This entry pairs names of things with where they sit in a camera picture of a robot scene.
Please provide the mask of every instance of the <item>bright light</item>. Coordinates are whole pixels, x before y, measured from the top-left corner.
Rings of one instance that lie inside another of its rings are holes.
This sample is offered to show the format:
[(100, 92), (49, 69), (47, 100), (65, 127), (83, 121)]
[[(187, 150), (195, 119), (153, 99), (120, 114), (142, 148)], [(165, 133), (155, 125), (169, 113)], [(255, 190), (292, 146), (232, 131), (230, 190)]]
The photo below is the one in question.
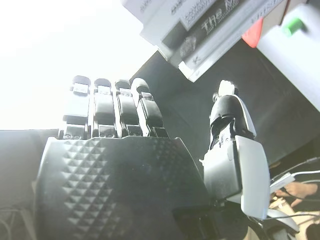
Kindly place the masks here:
[(76, 75), (128, 79), (156, 51), (117, 0), (0, 1), (0, 129), (58, 128)]

